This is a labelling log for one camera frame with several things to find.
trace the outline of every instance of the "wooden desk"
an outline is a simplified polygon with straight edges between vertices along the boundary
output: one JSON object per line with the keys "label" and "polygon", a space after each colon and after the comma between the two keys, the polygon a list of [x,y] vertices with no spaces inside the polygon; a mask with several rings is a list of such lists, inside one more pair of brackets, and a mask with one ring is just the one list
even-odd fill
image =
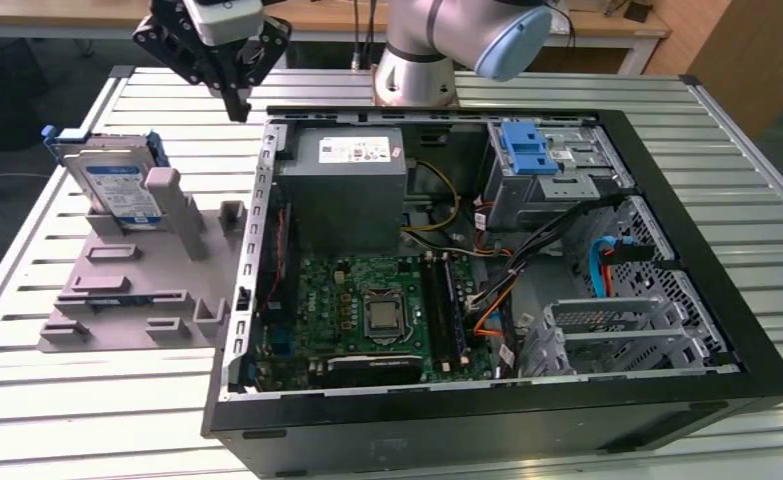
{"label": "wooden desk", "polygon": [[[360,31],[366,24],[366,0],[360,2]],[[146,15],[148,0],[0,0],[0,37],[128,39]],[[294,41],[352,40],[349,0],[289,0],[268,8],[270,15],[294,27]],[[645,23],[589,12],[571,12],[579,48],[625,49],[619,73],[640,74],[659,39],[669,28],[652,14]],[[376,10],[376,39],[384,41],[385,7]],[[565,46],[565,35],[553,33],[545,45]]]}

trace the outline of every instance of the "aluminum table surface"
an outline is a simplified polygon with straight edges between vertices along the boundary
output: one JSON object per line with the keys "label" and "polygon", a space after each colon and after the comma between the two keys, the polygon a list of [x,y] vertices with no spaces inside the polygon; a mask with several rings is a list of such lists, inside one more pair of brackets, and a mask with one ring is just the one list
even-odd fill
{"label": "aluminum table surface", "polygon": [[[84,126],[161,135],[200,208],[246,199],[266,105],[368,105],[369,80],[285,70],[254,90],[246,125],[164,69],[110,78]],[[701,87],[671,77],[459,75],[465,106],[624,110],[783,355],[783,181]],[[212,349],[41,354],[34,349],[89,231],[57,169],[0,265],[0,478],[250,478],[198,436]],[[447,467],[369,478],[783,478],[783,405],[655,452]]]}

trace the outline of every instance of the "hard drive label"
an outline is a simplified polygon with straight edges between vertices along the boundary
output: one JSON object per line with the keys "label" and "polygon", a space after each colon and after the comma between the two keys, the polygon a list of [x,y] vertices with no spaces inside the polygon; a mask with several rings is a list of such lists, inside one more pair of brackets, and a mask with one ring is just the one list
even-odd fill
{"label": "hard drive label", "polygon": [[85,173],[112,216],[130,229],[153,228],[162,213],[150,192],[144,188],[144,175],[138,167],[89,166],[85,167]]}

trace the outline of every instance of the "white label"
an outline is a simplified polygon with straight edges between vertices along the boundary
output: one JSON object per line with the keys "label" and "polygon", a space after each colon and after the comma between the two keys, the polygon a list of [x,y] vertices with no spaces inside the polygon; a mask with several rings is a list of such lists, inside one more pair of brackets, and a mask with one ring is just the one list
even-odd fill
{"label": "white label", "polygon": [[320,163],[389,161],[388,137],[325,137],[320,140]]}
{"label": "white label", "polygon": [[473,228],[485,231],[485,215],[481,213],[473,214]]}
{"label": "white label", "polygon": [[501,360],[507,363],[507,365],[512,366],[515,363],[515,353],[507,347],[507,344],[500,345],[500,350],[497,350],[497,355],[500,356]]}
{"label": "white label", "polygon": [[144,177],[138,167],[93,166],[85,167],[85,173],[112,216],[129,228],[153,228],[162,214],[153,195],[144,188]]}
{"label": "white label", "polygon": [[548,153],[551,155],[551,160],[571,161],[575,159],[572,152],[568,150],[551,150]]}

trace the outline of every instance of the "blue cable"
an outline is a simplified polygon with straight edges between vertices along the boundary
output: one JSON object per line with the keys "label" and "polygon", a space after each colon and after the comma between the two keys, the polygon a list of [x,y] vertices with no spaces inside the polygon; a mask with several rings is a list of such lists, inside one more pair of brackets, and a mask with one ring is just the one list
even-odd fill
{"label": "blue cable", "polygon": [[[629,236],[619,237],[619,241],[621,243],[628,244],[633,243],[633,238]],[[588,262],[589,262],[589,282],[592,283],[592,292],[595,296],[601,298],[607,296],[607,291],[604,289],[604,280],[601,279],[601,265],[599,263],[599,249],[601,245],[607,245],[611,248],[616,247],[616,237],[612,235],[605,235],[599,237],[589,245],[589,255],[588,255]]]}

